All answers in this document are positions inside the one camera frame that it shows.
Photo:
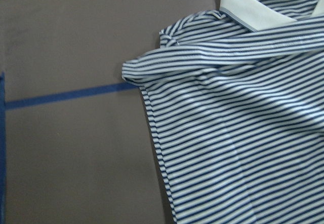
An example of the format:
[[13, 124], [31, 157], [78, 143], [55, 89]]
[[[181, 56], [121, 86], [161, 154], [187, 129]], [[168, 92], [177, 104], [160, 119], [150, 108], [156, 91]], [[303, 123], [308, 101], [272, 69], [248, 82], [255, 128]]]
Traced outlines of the blue white striped polo shirt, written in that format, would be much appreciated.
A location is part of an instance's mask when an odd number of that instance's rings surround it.
[[323, 0], [221, 0], [123, 64], [175, 223], [323, 223]]

